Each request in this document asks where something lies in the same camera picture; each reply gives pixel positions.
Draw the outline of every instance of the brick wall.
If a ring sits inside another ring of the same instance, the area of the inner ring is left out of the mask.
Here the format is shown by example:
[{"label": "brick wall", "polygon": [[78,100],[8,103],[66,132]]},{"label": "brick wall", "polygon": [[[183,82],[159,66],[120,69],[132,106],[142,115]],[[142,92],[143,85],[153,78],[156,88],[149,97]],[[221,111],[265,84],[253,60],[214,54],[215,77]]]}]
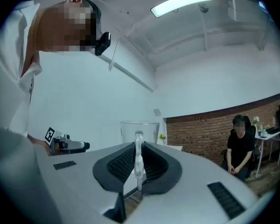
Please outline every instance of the brick wall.
[{"label": "brick wall", "polygon": [[[247,115],[252,123],[253,117],[258,115],[264,126],[272,126],[278,105],[280,94],[229,109],[167,118],[168,145],[183,146],[184,152],[200,155],[221,164],[223,156],[220,153],[227,148],[234,116]],[[269,143],[265,143],[264,147],[265,157],[269,154]],[[279,147],[280,143],[273,143],[273,151]]]}]

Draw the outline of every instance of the white table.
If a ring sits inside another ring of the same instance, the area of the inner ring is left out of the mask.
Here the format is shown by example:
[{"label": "white table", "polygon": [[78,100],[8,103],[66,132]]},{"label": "white table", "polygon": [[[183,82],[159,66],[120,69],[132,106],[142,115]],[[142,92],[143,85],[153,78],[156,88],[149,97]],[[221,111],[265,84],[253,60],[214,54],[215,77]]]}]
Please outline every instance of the white table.
[{"label": "white table", "polygon": [[257,167],[257,171],[256,171],[256,175],[255,177],[258,176],[258,172],[259,172],[259,168],[260,168],[260,163],[261,163],[261,159],[262,159],[262,153],[263,153],[263,143],[265,140],[271,140],[271,149],[270,149],[270,156],[269,156],[269,161],[271,160],[271,153],[272,153],[272,144],[273,144],[273,140],[277,140],[277,141],[280,141],[280,139],[276,139],[275,136],[279,135],[280,134],[280,131],[277,132],[277,133],[274,133],[274,134],[268,134],[266,133],[264,136],[266,136],[266,138],[261,138],[258,136],[258,132],[256,132],[255,134],[255,138],[258,139],[258,140],[261,140],[261,151],[260,151],[260,158],[259,158],[259,163],[258,163],[258,167]]}]

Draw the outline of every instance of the seated person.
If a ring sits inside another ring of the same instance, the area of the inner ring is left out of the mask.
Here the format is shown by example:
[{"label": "seated person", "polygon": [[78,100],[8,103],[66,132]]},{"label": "seated person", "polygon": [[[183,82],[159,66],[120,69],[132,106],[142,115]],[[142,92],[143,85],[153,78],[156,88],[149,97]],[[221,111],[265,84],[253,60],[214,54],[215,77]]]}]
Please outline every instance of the seated person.
[{"label": "seated person", "polygon": [[227,143],[227,161],[224,161],[221,167],[245,182],[247,162],[254,149],[254,137],[246,132],[245,119],[241,115],[233,119],[233,127],[235,133],[229,136]]}]

